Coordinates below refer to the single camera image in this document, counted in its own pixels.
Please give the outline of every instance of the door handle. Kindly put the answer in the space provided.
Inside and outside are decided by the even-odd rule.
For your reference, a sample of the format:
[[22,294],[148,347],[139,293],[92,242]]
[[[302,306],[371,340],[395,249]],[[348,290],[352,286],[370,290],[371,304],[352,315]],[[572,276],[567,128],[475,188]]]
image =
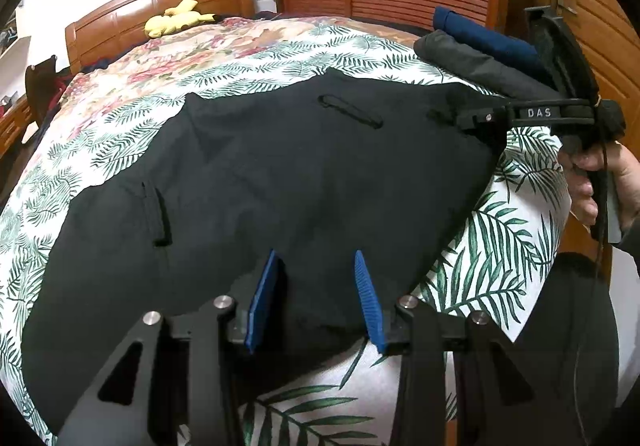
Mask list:
[[556,0],[556,5],[560,9],[565,9],[565,10],[569,11],[571,14],[578,14],[578,12],[573,7],[566,6],[564,4],[564,0]]

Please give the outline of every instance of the bed sheet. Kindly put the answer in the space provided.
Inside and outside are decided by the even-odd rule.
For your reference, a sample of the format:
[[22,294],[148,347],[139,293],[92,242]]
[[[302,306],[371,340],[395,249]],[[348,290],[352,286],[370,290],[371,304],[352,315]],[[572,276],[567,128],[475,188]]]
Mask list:
[[[187,92],[210,100],[262,92],[329,67],[354,77],[423,86],[466,83],[418,60],[410,48],[414,39],[340,18],[230,19],[150,41],[105,71],[74,78],[0,216],[0,380],[48,444],[55,437],[22,381],[20,338],[71,199],[135,162],[180,110]],[[485,310],[510,338],[518,335],[568,215],[558,148],[559,141],[545,128],[509,133],[492,182],[416,286],[421,300],[450,314]],[[242,407],[245,442],[388,444],[398,379],[399,359],[381,357],[363,338],[318,372]],[[446,397],[453,418],[450,359]],[[183,435],[184,444],[187,429]]]

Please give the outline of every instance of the silver bolt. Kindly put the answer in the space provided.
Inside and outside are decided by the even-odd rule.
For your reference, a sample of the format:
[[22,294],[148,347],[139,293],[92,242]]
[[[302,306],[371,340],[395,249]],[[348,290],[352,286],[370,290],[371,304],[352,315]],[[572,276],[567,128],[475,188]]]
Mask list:
[[418,307],[419,302],[420,300],[418,300],[415,296],[412,296],[411,294],[401,296],[398,299],[398,304],[400,305],[400,307],[404,309],[415,309],[416,307]]
[[476,325],[487,325],[491,317],[484,311],[473,311],[471,313],[471,321]]
[[160,321],[162,315],[157,311],[149,311],[142,317],[142,321],[145,325],[155,325]]
[[226,309],[227,307],[231,307],[233,305],[234,299],[231,296],[227,296],[223,294],[222,296],[218,296],[214,301],[213,305],[215,305],[216,309]]

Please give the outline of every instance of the rolled gray garment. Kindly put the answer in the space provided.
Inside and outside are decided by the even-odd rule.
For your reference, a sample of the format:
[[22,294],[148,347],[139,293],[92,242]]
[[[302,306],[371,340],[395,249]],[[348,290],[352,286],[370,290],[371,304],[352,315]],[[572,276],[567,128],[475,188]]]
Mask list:
[[519,100],[562,98],[557,90],[436,30],[414,43],[418,58],[497,94]]

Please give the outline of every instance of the yellow plush toy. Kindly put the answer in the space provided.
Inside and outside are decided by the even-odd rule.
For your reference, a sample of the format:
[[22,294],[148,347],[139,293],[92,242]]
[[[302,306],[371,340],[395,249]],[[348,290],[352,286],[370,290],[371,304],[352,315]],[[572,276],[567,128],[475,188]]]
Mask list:
[[145,34],[149,38],[160,38],[202,22],[213,22],[213,14],[200,14],[194,11],[198,3],[195,0],[183,0],[178,7],[170,7],[164,16],[153,16],[145,24]]

